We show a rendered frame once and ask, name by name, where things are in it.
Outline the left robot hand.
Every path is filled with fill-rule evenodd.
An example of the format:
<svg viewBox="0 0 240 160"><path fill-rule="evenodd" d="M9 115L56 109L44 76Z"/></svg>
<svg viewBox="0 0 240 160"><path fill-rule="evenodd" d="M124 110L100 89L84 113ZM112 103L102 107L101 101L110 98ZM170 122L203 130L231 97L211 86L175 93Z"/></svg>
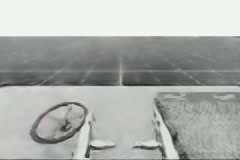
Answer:
<svg viewBox="0 0 240 160"><path fill-rule="evenodd" d="M107 141L107 140L92 140L90 142L90 146L93 149L107 149L107 148L113 148L116 146L116 144L113 141Z"/></svg>

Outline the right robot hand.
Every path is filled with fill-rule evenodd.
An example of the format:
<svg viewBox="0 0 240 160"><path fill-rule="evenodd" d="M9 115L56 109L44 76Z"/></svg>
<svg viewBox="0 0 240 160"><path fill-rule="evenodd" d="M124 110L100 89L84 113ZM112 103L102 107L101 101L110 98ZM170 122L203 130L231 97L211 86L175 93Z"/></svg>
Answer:
<svg viewBox="0 0 240 160"><path fill-rule="evenodd" d="M139 141L133 145L134 148L149 149L149 150L160 148L161 146L162 144L157 142L156 140Z"/></svg>

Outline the grey table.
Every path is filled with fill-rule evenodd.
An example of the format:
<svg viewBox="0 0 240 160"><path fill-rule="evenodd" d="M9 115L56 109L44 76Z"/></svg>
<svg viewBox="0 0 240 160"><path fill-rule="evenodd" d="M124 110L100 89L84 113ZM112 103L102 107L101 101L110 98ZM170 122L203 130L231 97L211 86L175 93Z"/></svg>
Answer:
<svg viewBox="0 0 240 160"><path fill-rule="evenodd" d="M134 148L156 140L153 107L159 92L240 92L234 86L69 87L13 86L0 88L0 160L173 160L162 149ZM89 147L86 159L73 159L79 132L57 144L40 144L29 131L46 109L62 102L79 102L93 112L92 140L113 141L107 149Z"/></svg>

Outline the dark steering wheel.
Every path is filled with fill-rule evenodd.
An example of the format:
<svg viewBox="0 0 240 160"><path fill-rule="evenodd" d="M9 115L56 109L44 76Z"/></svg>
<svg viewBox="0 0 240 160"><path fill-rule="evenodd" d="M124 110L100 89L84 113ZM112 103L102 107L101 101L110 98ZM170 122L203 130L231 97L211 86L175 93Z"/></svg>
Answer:
<svg viewBox="0 0 240 160"><path fill-rule="evenodd" d="M57 144L72 138L86 122L88 108L79 102L62 102L41 113L29 134L40 144Z"/></svg>

